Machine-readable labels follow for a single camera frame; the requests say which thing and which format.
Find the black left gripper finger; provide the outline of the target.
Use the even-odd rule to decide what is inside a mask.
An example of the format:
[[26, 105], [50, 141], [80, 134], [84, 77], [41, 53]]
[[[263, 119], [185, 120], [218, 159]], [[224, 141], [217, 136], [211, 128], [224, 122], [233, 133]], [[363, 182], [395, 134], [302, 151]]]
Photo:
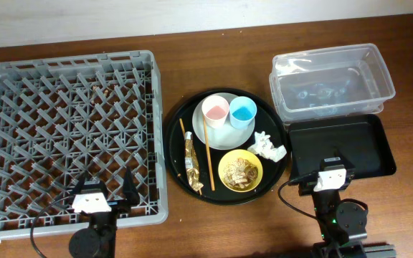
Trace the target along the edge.
[[78, 178], [78, 182], [76, 183], [76, 185], [74, 186], [74, 188], [70, 192], [71, 196], [75, 196], [77, 194], [80, 194], [87, 177], [88, 177], [88, 172], [81, 173], [81, 175]]
[[126, 202], [130, 205], [138, 205], [140, 203], [139, 192], [133, 182], [133, 174], [130, 167], [126, 168], [123, 178], [123, 194]]

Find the white tissue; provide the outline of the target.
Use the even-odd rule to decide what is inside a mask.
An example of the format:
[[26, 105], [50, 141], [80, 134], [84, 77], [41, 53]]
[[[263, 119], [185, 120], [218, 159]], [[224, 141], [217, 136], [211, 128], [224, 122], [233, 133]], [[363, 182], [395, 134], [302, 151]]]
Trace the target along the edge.
[[263, 158], [269, 159], [275, 163], [283, 159], [287, 150], [285, 146], [275, 147], [270, 141], [270, 135], [267, 135], [265, 131], [261, 133], [254, 133], [255, 142], [247, 149], [249, 152], [262, 156]]

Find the yellow bowl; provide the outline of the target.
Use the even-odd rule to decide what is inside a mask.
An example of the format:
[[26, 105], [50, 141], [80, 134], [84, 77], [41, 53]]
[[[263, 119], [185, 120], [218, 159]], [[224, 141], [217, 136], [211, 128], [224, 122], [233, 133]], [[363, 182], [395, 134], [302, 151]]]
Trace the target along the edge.
[[[238, 190], [238, 189], [234, 189], [234, 188], [230, 188], [228, 187], [228, 185], [224, 182], [223, 180], [223, 175], [224, 175], [224, 167], [232, 162], [237, 160], [238, 158], [243, 158], [248, 160], [250, 163], [254, 164], [255, 166], [257, 166], [258, 168], [258, 176], [257, 179], [251, 183], [246, 189], [242, 189], [242, 190]], [[263, 178], [263, 167], [262, 164], [260, 162], [260, 159], [253, 153], [249, 152], [248, 150], [242, 150], [242, 149], [237, 149], [237, 150], [231, 150], [230, 152], [226, 153], [221, 161], [219, 162], [219, 166], [218, 166], [218, 174], [219, 174], [219, 178], [221, 180], [221, 182], [229, 189], [238, 193], [245, 193], [245, 192], [249, 192], [252, 190], [255, 190], [257, 188], [257, 186], [260, 184], [262, 178]]]

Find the food scraps pile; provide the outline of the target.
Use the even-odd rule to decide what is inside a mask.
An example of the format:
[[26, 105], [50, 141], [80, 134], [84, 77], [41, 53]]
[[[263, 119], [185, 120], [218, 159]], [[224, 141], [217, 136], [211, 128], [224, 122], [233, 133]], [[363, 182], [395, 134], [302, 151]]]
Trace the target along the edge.
[[238, 158], [224, 167], [223, 180], [230, 188], [242, 190], [253, 183], [258, 176], [258, 168], [248, 160]]

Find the blue cup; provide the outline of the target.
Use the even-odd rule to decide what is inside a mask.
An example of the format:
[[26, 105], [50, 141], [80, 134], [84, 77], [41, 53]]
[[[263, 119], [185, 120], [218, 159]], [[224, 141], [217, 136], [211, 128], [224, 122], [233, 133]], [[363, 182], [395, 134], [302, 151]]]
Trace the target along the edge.
[[236, 129], [246, 128], [257, 114], [255, 102], [245, 96], [236, 97], [229, 104], [230, 123]]

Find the pink cup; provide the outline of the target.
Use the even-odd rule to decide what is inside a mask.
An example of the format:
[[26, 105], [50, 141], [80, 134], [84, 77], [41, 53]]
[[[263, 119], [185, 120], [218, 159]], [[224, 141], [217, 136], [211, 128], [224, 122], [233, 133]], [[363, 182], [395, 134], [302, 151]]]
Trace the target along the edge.
[[203, 101], [201, 111], [208, 126], [220, 128], [229, 114], [229, 103], [224, 97], [210, 95]]

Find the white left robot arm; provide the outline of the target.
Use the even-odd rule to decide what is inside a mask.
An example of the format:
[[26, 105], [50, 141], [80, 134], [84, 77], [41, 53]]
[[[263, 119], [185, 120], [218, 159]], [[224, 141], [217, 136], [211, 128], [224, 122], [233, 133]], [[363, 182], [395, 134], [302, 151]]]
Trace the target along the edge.
[[89, 225], [76, 231], [70, 239], [69, 253], [74, 258], [102, 258], [115, 256], [118, 215], [130, 212], [140, 201], [130, 168], [123, 179], [124, 199], [108, 201], [108, 190], [103, 181], [88, 181], [85, 174], [72, 190], [72, 208], [88, 217]]

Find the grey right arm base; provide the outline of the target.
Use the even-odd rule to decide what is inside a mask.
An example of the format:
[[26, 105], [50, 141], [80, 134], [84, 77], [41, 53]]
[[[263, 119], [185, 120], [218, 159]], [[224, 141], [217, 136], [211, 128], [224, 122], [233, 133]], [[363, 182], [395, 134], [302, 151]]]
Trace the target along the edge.
[[394, 245], [384, 244], [365, 247], [362, 242], [339, 245], [337, 242], [324, 242], [313, 245], [312, 258], [396, 258]]

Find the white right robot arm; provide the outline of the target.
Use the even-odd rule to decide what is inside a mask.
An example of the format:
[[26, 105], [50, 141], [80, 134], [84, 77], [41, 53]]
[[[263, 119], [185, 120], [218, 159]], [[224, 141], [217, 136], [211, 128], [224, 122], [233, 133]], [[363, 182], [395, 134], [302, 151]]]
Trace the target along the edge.
[[311, 257], [365, 257], [362, 240], [367, 237], [368, 206], [355, 199], [342, 199], [339, 191], [348, 187], [356, 167], [339, 157], [327, 158], [312, 171], [298, 164], [299, 191], [310, 192], [315, 219], [323, 241], [313, 245]]

